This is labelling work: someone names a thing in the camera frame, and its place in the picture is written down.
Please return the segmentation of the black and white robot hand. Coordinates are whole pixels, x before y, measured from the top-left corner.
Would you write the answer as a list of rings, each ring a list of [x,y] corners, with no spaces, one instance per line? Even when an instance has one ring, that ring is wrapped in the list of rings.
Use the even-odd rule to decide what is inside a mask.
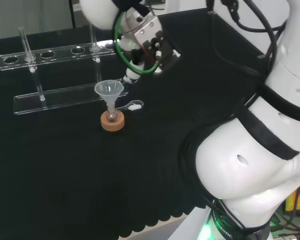
[[[181,57],[159,18],[151,12],[141,15],[133,7],[119,15],[114,25],[114,45],[126,65],[122,81],[129,84],[142,76],[161,74]]]

